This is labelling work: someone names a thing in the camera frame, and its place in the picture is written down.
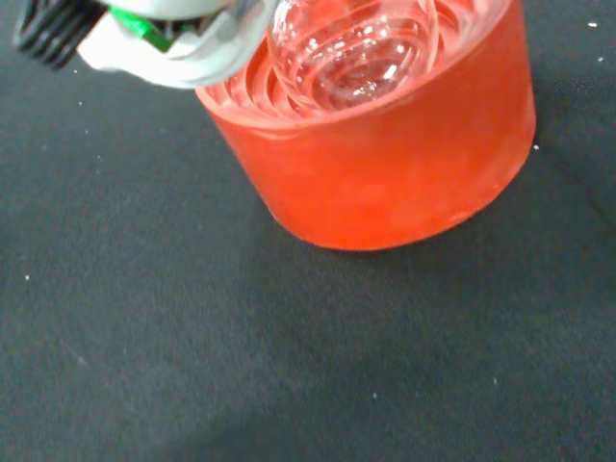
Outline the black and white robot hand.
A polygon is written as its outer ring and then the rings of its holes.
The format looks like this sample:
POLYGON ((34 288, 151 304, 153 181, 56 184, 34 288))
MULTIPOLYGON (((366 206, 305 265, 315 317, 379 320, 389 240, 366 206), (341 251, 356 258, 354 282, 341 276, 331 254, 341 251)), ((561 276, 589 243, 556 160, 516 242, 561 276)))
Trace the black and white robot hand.
POLYGON ((249 62, 276 7, 272 0, 25 1, 13 46, 52 69, 80 56, 95 70, 194 90, 249 62))

